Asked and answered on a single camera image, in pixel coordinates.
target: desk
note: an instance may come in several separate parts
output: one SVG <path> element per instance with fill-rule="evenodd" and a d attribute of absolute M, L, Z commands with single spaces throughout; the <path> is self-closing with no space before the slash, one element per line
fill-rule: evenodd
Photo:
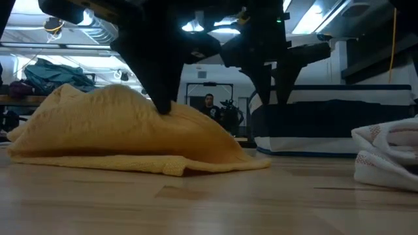
<path fill-rule="evenodd" d="M 11 164 L 2 150 L 0 234 L 416 234 L 417 194 L 356 183 L 353 165 L 276 157 L 177 178 Z"/>
<path fill-rule="evenodd" d="M 243 138 L 243 137 L 235 137 L 234 139 L 236 141 L 248 141 L 248 138 Z"/>
<path fill-rule="evenodd" d="M 39 106 L 46 96 L 29 95 L 23 99 L 12 99 L 8 95 L 0 95 L 0 106 Z"/>

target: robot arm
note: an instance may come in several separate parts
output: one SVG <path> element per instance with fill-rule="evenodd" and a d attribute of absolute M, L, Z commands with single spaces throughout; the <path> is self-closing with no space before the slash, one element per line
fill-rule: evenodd
<path fill-rule="evenodd" d="M 286 103 L 301 68 L 329 57 L 330 48 L 327 43 L 290 48 L 284 25 L 289 15 L 282 6 L 282 0 L 39 0 L 43 12 L 74 24 L 83 20 L 86 8 L 116 24 L 119 37 L 110 47 L 136 74 L 160 114 L 169 113 L 177 99 L 183 65 L 216 54 L 226 67 L 239 67 L 249 76 L 263 104 L 269 103 L 273 76 L 278 101 Z M 221 46 L 207 32 L 214 22 L 235 14 L 232 27 L 240 34 Z M 204 31 L 183 31 L 196 16 Z M 272 61 L 278 63 L 275 70 L 265 65 Z"/>

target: ceiling light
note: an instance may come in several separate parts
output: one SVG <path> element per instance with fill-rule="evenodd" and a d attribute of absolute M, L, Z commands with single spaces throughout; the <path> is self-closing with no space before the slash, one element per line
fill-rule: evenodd
<path fill-rule="evenodd" d="M 220 21 L 220 22 L 215 22 L 215 23 L 214 23 L 214 26 L 219 26 L 219 25 L 230 25 L 230 24 L 235 23 L 235 22 L 236 22 L 236 20 L 233 20 L 233 21 L 222 20 L 222 21 Z"/>
<path fill-rule="evenodd" d="M 193 31 L 193 26 L 192 26 L 192 25 L 191 25 L 191 23 L 189 22 L 189 23 L 187 23 L 187 25 L 183 26 L 183 27 L 182 27 L 182 29 L 183 29 L 184 31 L 191 32 L 191 31 Z"/>
<path fill-rule="evenodd" d="M 212 32 L 215 33 L 233 33 L 233 34 L 240 34 L 240 32 L 236 29 L 215 29 Z"/>
<path fill-rule="evenodd" d="M 85 10 L 83 12 L 83 21 L 78 23 L 77 25 L 80 26 L 89 26 L 93 23 L 93 18 L 89 15 L 89 13 Z"/>
<path fill-rule="evenodd" d="M 110 50 L 110 46 L 106 45 L 65 45 L 68 49 L 85 49 L 85 50 Z"/>
<path fill-rule="evenodd" d="M 290 2 L 291 2 L 292 0 L 285 0 L 284 2 L 283 2 L 283 12 L 286 12 L 286 10 L 289 8 L 289 5 L 290 5 Z"/>
<path fill-rule="evenodd" d="M 203 31 L 203 27 L 198 24 L 195 28 L 195 31 L 198 31 L 198 32 Z"/>
<path fill-rule="evenodd" d="M 14 48 L 59 48 L 58 44 L 0 42 L 1 46 Z"/>
<path fill-rule="evenodd" d="M 328 17 L 327 20 L 325 20 L 316 30 L 316 33 L 321 32 L 335 17 L 337 17 L 337 15 L 339 15 L 339 13 L 341 13 L 341 11 L 343 11 L 343 9 L 345 9 L 345 7 L 351 2 L 351 0 L 347 0 L 345 1 L 338 9 L 336 9 L 334 11 L 334 13 L 332 13 L 332 15 L 330 17 Z"/>
<path fill-rule="evenodd" d="M 128 86 L 132 89 L 141 89 L 142 88 L 141 85 L 128 85 Z"/>
<path fill-rule="evenodd" d="M 35 26 L 31 26 L 31 27 L 21 27 L 21 26 L 6 26 L 5 29 L 7 30 L 45 30 L 44 27 L 35 27 Z"/>
<path fill-rule="evenodd" d="M 292 33 L 310 34 L 321 25 L 323 18 L 324 15 L 322 14 L 322 8 L 318 5 L 313 5 L 302 17 Z"/>

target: person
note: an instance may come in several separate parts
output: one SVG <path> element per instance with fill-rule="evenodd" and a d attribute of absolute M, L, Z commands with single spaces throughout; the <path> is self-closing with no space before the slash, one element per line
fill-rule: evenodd
<path fill-rule="evenodd" d="M 214 105 L 213 94 L 206 94 L 204 97 L 204 106 L 199 111 L 217 122 L 221 119 L 221 110 Z"/>

